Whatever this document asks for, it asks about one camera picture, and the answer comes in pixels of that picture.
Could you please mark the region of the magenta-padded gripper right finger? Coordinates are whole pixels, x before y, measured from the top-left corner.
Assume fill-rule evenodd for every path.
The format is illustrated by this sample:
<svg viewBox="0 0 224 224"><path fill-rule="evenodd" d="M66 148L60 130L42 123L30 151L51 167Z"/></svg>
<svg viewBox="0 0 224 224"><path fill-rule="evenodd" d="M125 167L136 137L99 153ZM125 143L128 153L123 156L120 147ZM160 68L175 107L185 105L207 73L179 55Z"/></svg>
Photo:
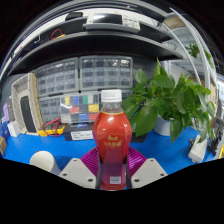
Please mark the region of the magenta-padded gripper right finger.
<svg viewBox="0 0 224 224"><path fill-rule="evenodd" d="M167 175L155 158L147 159L132 147L128 150L126 170L128 189L144 187Z"/></svg>

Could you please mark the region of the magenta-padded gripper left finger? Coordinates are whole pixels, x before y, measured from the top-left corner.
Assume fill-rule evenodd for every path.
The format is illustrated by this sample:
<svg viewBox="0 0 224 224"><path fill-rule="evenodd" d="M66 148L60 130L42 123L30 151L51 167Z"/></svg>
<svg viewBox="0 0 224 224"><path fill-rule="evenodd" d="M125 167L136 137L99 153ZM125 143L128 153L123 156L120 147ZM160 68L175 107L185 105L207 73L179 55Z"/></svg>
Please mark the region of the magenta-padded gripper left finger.
<svg viewBox="0 0 224 224"><path fill-rule="evenodd" d="M96 147L81 158L72 158L59 176L78 186L98 189L100 185L100 158Z"/></svg>

